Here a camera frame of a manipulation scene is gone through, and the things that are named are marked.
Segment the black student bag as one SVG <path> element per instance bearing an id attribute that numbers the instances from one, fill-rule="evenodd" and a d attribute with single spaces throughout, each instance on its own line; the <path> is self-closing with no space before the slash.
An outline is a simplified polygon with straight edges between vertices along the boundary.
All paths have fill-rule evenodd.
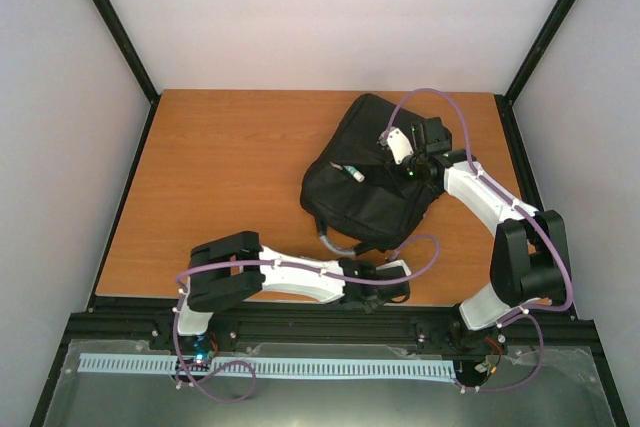
<path id="1" fill-rule="evenodd" d="M 444 192 L 440 183 L 408 179 L 380 145 L 394 108 L 374 94 L 356 98 L 302 180 L 300 204 L 317 230 L 331 228 L 356 240 L 359 255 L 400 246 Z M 344 165 L 356 167 L 364 181 L 357 182 Z"/>

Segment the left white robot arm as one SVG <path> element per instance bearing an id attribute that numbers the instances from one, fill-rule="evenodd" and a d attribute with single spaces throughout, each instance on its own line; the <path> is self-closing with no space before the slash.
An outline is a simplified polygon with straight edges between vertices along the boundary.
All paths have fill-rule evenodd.
<path id="1" fill-rule="evenodd" d="M 201 347 L 214 314 L 261 293 L 282 293 L 371 312 L 410 297 L 410 269 L 402 260 L 374 266 L 341 257 L 294 257 L 261 244 L 259 234 L 243 231 L 194 247 L 190 273 L 180 278 L 184 297 L 176 307 L 172 335 L 186 349 Z"/>

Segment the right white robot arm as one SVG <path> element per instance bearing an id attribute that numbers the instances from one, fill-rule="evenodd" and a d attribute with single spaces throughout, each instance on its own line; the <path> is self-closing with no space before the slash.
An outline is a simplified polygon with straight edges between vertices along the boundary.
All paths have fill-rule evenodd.
<path id="1" fill-rule="evenodd" d="M 532 309 L 565 311 L 573 302 L 566 230 L 555 211 L 512 195 L 466 149 L 453 149 L 438 118 L 407 133 L 389 127 L 380 137 L 400 171 L 460 201 L 492 234 L 489 282 L 459 306 L 467 329 L 501 327 Z"/>

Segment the white glue stick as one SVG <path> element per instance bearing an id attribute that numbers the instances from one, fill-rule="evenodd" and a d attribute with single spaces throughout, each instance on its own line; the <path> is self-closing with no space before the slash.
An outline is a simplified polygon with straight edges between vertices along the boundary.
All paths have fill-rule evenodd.
<path id="1" fill-rule="evenodd" d="M 363 182 L 365 176 L 354 166 L 344 165 L 345 171 L 351 175 L 357 182 Z"/>

